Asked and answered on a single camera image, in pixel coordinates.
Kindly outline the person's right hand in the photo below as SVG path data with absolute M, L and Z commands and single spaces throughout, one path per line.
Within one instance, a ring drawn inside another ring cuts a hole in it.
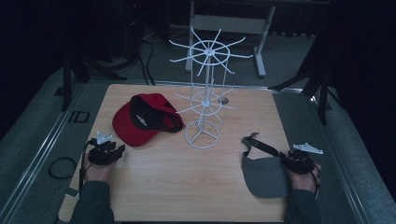
M 291 187 L 293 189 L 308 190 L 315 193 L 319 185 L 320 171 L 321 166 L 319 164 L 314 165 L 314 170 L 311 173 L 304 175 L 299 175 L 291 170 L 287 170 Z

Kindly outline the white desk frame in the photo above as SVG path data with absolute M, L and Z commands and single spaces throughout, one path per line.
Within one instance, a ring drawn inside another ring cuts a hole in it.
M 224 0 L 232 4 L 267 6 L 265 19 L 224 17 L 215 15 L 201 15 L 194 12 L 195 0 L 191 0 L 191 15 L 189 26 L 189 45 L 186 47 L 187 57 L 185 70 L 191 72 L 193 64 L 198 63 L 201 69 L 214 68 L 221 65 L 225 72 L 232 73 L 226 63 L 231 57 L 254 58 L 259 77 L 266 77 L 262 49 L 269 34 L 273 17 L 277 7 L 326 7 L 331 0 Z M 253 54 L 249 56 L 231 54 L 230 46 L 237 45 L 245 40 L 234 41 L 231 44 L 222 44 L 218 41 L 221 32 L 259 35 L 261 37 L 258 46 L 253 48 Z

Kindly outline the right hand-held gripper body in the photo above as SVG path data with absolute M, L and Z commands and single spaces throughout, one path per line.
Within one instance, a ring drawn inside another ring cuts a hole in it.
M 309 153 L 322 155 L 323 151 L 308 143 L 293 145 L 292 150 L 288 152 L 288 156 L 291 158 L 289 170 L 299 175 L 312 172 L 315 163 L 309 158 Z

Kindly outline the red baseball cap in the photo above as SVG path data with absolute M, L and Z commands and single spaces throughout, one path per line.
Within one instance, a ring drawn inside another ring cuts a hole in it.
M 177 133 L 182 117 L 160 93 L 140 93 L 123 105 L 112 120 L 117 136 L 130 147 L 146 144 L 159 132 Z

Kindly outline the metal floor rail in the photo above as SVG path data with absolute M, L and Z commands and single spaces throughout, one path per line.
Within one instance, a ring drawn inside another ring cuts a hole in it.
M 319 118 L 319 101 L 316 96 L 308 97 L 307 100 L 310 105 L 310 110 L 318 122 L 321 134 L 324 137 L 324 142 L 327 147 L 326 153 L 332 162 L 332 168 L 338 177 L 354 218 L 357 224 L 369 224 L 369 218 L 362 204 L 359 191 L 355 187 L 355 182 L 347 168 L 347 164 L 344 162 L 345 157 L 342 153 L 344 146 L 338 143 L 338 138 L 331 132 L 329 122 L 323 124 Z
M 48 155 L 52 151 L 58 136 L 62 132 L 64 125 L 71 114 L 72 107 L 84 88 L 85 84 L 77 84 L 75 90 L 72 93 L 72 99 L 66 108 L 60 112 L 46 138 L 37 149 L 37 152 L 33 156 L 27 168 L 21 174 L 21 178 L 18 181 L 16 187 L 11 192 L 10 196 L 7 198 L 7 201 L 4 203 L 4 206 L 0 210 L 0 224 L 11 223 L 11 220 L 13 219 L 16 211 L 19 209 L 21 202 L 24 200 L 27 192 L 34 183 L 37 174 L 46 161 Z

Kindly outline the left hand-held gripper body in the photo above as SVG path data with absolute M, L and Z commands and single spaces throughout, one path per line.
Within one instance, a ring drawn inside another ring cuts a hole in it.
M 113 151 L 106 151 L 106 142 L 112 142 L 113 136 L 111 134 L 104 134 L 101 132 L 96 133 L 96 137 L 89 141 L 92 145 L 92 149 L 89 151 L 89 161 L 97 165 L 108 165 L 114 161 L 117 161 L 119 156 L 114 154 Z

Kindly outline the grey sun visor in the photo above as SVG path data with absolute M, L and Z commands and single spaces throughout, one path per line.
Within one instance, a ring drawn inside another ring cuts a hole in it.
M 290 179 L 281 163 L 280 153 L 255 139 L 256 135 L 258 133 L 252 133 L 241 140 L 247 148 L 241 160 L 247 188 L 253 196 L 262 199 L 286 197 L 290 191 Z M 251 159 L 249 154 L 253 147 L 267 154 L 267 157 Z

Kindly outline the white wire hat rack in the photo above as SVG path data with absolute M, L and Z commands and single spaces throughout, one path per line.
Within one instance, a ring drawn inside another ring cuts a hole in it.
M 194 120 L 186 125 L 184 138 L 186 142 L 194 148 L 208 149 L 219 141 L 219 129 L 215 123 L 223 124 L 219 112 L 222 109 L 236 110 L 236 107 L 229 106 L 229 99 L 226 94 L 233 88 L 227 88 L 225 81 L 228 74 L 233 75 L 229 66 L 231 58 L 250 59 L 252 55 L 233 54 L 230 47 L 238 45 L 245 40 L 224 44 L 219 41 L 221 30 L 218 30 L 213 39 L 202 39 L 191 28 L 191 33 L 195 42 L 182 45 L 171 41 L 171 44 L 184 48 L 188 51 L 187 56 L 172 63 L 190 61 L 190 94 L 183 95 L 176 92 L 176 96 L 188 100 L 188 106 L 178 111 L 178 114 L 191 112 Z

